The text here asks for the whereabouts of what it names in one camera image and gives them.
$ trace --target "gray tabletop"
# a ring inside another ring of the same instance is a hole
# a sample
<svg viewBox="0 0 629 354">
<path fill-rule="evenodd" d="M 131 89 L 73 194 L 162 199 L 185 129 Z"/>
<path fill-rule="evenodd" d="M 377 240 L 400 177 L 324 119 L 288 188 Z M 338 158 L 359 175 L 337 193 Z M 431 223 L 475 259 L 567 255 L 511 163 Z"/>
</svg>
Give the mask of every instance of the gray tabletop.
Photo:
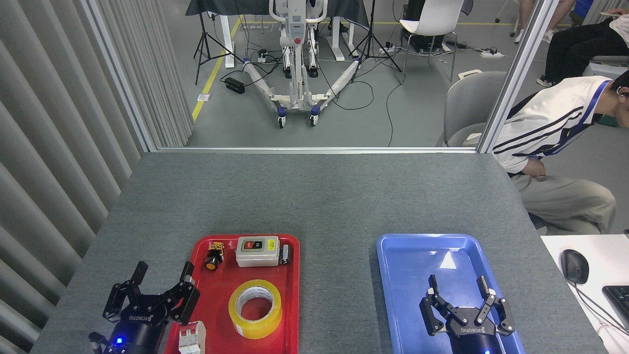
<svg viewBox="0 0 629 354">
<path fill-rule="evenodd" d="M 606 352 L 490 155 L 170 152 L 142 157 L 32 353 L 91 353 L 87 335 L 113 329 L 112 284 L 138 260 L 156 294 L 201 237 L 251 233 L 299 239 L 300 353 L 392 352 L 376 255 L 387 233 L 476 237 L 528 353 Z"/>
</svg>

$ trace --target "printed logo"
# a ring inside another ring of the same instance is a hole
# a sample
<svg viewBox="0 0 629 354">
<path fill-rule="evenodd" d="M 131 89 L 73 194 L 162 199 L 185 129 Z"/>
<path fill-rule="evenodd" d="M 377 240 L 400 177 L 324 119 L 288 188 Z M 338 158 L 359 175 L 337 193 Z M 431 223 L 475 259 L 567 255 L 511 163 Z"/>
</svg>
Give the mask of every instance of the printed logo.
<svg viewBox="0 0 629 354">
<path fill-rule="evenodd" d="M 153 320 L 153 315 L 151 316 L 129 316 L 129 321 L 146 321 L 150 322 Z"/>
<path fill-rule="evenodd" d="M 461 328 L 463 333 L 485 333 L 485 327 L 481 328 Z"/>
</svg>

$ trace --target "tape roll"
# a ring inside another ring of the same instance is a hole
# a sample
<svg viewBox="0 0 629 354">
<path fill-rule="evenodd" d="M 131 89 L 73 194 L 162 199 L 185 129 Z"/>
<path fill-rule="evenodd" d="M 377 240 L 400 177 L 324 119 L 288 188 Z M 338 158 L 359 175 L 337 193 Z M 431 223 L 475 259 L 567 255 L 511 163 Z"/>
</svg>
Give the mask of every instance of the tape roll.
<svg viewBox="0 0 629 354">
<path fill-rule="evenodd" d="M 271 310 L 263 318 L 251 321 L 242 317 L 247 301 L 261 297 L 271 303 Z M 250 340 L 264 338 L 273 333 L 282 320 L 282 299 L 272 283 L 255 279 L 242 283 L 230 297 L 229 312 L 236 332 Z"/>
</svg>

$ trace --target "earphone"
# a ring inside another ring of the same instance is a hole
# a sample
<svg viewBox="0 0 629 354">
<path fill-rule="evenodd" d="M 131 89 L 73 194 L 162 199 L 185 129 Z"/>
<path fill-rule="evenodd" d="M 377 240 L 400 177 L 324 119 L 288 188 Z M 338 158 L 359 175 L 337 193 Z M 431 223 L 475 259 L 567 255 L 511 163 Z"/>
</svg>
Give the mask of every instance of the earphone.
<svg viewBox="0 0 629 354">
<path fill-rule="evenodd" d="M 616 89 L 616 94 L 620 97 L 629 97 L 629 93 L 627 92 L 620 92 L 620 87 Z"/>
</svg>

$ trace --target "gray curtain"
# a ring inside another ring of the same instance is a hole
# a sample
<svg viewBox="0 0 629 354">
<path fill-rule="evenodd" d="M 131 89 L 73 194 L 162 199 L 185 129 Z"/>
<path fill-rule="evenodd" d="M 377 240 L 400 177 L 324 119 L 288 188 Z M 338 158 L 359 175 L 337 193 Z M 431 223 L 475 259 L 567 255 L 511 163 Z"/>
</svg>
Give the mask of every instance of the gray curtain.
<svg viewBox="0 0 629 354">
<path fill-rule="evenodd" d="M 25 353 L 143 151 L 192 119 L 153 1 L 0 1 L 0 353 Z"/>
</svg>

